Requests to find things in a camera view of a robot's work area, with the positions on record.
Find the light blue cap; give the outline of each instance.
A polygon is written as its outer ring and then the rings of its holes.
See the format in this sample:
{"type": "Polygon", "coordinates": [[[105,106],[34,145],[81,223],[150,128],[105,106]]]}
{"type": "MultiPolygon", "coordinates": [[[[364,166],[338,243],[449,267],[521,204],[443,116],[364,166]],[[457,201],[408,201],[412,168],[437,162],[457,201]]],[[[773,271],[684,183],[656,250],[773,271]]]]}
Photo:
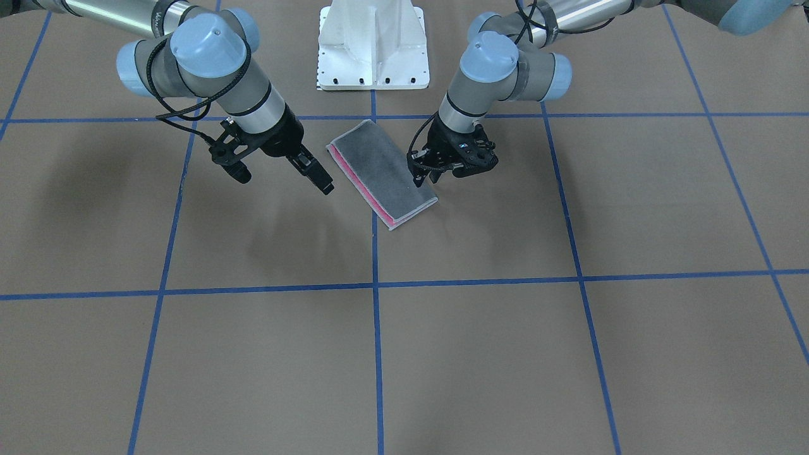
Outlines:
{"type": "Polygon", "coordinates": [[[241,36],[225,19],[210,13],[183,22],[169,41],[184,70],[201,78],[221,78],[234,73],[247,57],[241,36]]]}
{"type": "Polygon", "coordinates": [[[248,44],[250,45],[250,50],[256,52],[258,50],[258,46],[261,44],[261,32],[259,32],[258,24],[256,24],[256,21],[253,19],[250,13],[241,8],[227,8],[225,11],[230,11],[234,16],[236,16],[239,23],[242,24],[244,37],[247,39],[248,44]]]}
{"type": "Polygon", "coordinates": [[[746,36],[767,27],[781,17],[793,0],[738,0],[719,21],[719,29],[746,36]]]}
{"type": "Polygon", "coordinates": [[[477,34],[481,32],[483,24],[486,23],[487,20],[492,19],[495,16],[499,16],[499,14],[493,13],[491,11],[486,11],[485,13],[478,15],[475,19],[473,19],[472,25],[469,26],[469,30],[466,32],[466,42],[471,43],[472,40],[475,39],[475,36],[477,36],[477,34]]]}
{"type": "Polygon", "coordinates": [[[118,51],[118,57],[115,60],[115,67],[118,69],[118,77],[124,83],[124,87],[128,88],[132,93],[138,96],[149,96],[149,89],[143,84],[141,75],[138,74],[138,65],[135,63],[135,48],[138,47],[140,41],[133,41],[118,51]]]}
{"type": "Polygon", "coordinates": [[[562,98],[570,88],[570,83],[573,82],[573,65],[570,64],[570,60],[560,53],[551,54],[556,60],[556,65],[553,67],[551,87],[541,101],[558,100],[562,98]]]}
{"type": "Polygon", "coordinates": [[[480,32],[460,58],[460,69],[480,83],[502,81],[517,67],[519,51],[514,41],[497,32],[480,32]]]}

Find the gray towel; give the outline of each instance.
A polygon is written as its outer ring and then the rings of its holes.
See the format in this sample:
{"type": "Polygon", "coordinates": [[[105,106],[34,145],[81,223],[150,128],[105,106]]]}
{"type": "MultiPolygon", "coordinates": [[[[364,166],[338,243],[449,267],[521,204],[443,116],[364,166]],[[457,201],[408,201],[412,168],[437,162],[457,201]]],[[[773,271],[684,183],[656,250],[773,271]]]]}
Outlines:
{"type": "Polygon", "coordinates": [[[438,201],[429,186],[416,188],[405,155],[373,121],[363,121],[326,148],[391,231],[438,201]]]}

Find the white bracket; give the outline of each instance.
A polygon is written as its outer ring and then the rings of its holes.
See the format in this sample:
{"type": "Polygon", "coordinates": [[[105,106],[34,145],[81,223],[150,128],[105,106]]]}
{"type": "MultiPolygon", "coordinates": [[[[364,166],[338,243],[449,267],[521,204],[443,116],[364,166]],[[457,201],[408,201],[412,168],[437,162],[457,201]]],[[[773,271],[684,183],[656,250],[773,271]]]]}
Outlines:
{"type": "Polygon", "coordinates": [[[320,11],[318,42],[320,89],[430,85],[424,11],[410,0],[333,0],[320,11]]]}

